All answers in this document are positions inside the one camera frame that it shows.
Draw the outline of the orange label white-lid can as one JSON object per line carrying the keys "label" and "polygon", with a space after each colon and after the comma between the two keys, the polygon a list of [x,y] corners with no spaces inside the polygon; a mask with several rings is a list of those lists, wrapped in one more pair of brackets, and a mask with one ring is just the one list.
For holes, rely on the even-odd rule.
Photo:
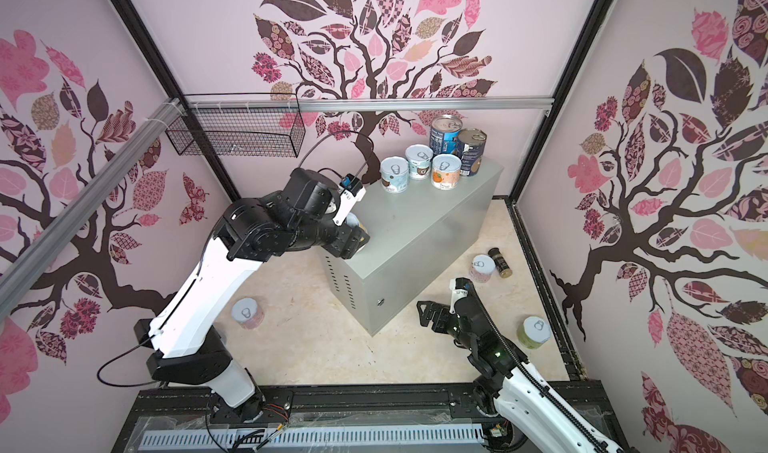
{"label": "orange label white-lid can", "polygon": [[439,154],[432,159],[431,184],[442,191],[452,190],[460,178],[461,159],[452,154]]}

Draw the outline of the teal label white-lid can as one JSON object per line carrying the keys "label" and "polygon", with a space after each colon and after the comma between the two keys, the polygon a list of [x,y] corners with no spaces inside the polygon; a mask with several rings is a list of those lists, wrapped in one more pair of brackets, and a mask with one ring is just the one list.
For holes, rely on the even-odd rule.
{"label": "teal label white-lid can", "polygon": [[434,152],[424,144],[413,144],[405,150],[406,160],[409,166],[409,177],[413,180],[422,180],[429,177],[432,167]]}

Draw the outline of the blue label tin can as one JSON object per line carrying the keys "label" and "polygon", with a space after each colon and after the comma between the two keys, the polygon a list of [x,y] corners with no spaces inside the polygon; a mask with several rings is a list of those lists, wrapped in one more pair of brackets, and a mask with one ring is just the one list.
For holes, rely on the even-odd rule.
{"label": "blue label tin can", "polygon": [[430,125],[429,146],[434,155],[458,152],[458,135],[463,129],[462,120],[454,114],[436,116]]}

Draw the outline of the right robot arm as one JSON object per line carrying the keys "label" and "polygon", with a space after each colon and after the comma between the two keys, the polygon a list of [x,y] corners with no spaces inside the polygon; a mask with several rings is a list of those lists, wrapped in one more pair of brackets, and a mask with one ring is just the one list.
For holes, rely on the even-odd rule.
{"label": "right robot arm", "polygon": [[453,306],[417,303],[419,322],[469,351],[477,385],[491,411],[508,420],[542,452],[624,452],[575,410],[527,356],[500,333],[477,297]]}

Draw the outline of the dark grey tin can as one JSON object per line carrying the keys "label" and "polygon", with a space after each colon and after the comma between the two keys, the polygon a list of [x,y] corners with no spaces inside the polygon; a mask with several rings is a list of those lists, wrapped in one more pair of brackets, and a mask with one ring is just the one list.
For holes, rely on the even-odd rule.
{"label": "dark grey tin can", "polygon": [[487,134],[477,128],[466,128],[459,133],[458,140],[461,158],[460,174],[465,177],[474,176],[482,163]]}

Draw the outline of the light blue white-lid can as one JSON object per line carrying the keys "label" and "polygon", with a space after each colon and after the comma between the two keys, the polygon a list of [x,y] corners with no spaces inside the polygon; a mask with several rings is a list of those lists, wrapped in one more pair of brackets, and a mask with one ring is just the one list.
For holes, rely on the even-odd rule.
{"label": "light blue white-lid can", "polygon": [[387,157],[380,164],[381,184],[388,193],[402,193],[408,188],[409,163],[399,156]]}

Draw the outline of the yellow label white-lid can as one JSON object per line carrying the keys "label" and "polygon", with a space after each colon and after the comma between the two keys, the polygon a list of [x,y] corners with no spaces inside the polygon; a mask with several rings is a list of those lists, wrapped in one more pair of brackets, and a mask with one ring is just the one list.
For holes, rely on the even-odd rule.
{"label": "yellow label white-lid can", "polygon": [[361,223],[359,218],[352,212],[350,212],[346,218],[345,223],[350,227],[357,227],[361,229],[363,232],[367,233],[366,227]]}

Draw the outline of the pink small white-lid can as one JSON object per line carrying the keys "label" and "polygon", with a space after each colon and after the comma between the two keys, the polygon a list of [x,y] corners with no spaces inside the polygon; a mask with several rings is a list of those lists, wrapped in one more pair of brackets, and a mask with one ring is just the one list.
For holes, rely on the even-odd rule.
{"label": "pink small white-lid can", "polygon": [[471,262],[469,276],[474,282],[486,283],[496,271],[494,260],[485,254],[476,255]]}

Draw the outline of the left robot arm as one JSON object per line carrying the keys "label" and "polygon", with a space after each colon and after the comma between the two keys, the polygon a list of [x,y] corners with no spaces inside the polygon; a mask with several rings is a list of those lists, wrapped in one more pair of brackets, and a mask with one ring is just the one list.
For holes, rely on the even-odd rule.
{"label": "left robot arm", "polygon": [[352,174],[333,181],[297,167],[282,189],[232,203],[170,303],[134,326],[138,346],[152,351],[151,378],[203,385],[229,408],[257,416],[263,396],[224,346],[214,322],[245,280],[273,257],[318,246],[335,258],[352,258],[370,239],[352,213],[365,193]]}

